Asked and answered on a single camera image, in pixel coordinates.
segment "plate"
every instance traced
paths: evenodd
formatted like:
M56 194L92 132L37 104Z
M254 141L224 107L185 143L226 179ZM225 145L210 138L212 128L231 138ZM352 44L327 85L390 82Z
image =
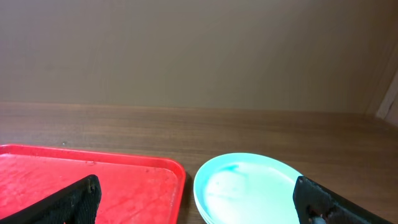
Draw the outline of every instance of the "plate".
M301 174L270 157L231 153L206 162L193 195L207 223L299 223L293 191Z

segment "white door frame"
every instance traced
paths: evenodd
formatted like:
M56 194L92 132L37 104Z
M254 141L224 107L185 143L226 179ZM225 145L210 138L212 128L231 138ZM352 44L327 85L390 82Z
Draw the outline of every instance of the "white door frame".
M398 95L398 71L396 72L395 77L392 80L390 87L388 88L387 93L380 104L379 110L376 113L376 117L381 119L386 118L391 108L391 105L394 102L397 95Z

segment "red plastic tray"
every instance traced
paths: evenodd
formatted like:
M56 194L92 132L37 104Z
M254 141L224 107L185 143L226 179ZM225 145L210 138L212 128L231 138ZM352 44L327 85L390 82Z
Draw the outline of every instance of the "red plastic tray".
M175 223L185 183L171 159L48 147L0 146L0 219L95 174L96 223Z

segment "wooden table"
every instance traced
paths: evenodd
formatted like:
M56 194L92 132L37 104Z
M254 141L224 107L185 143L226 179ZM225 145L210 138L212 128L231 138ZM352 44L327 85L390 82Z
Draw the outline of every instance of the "wooden table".
M398 223L398 131L370 117L0 103L0 144L9 143L165 156L191 177L220 154L263 154ZM192 180L178 222L204 223Z

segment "beige wall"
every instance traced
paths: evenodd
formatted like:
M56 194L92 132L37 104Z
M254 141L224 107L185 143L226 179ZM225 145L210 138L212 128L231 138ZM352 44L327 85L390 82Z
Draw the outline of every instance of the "beige wall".
M363 113L397 11L396 0L3 0L0 101Z

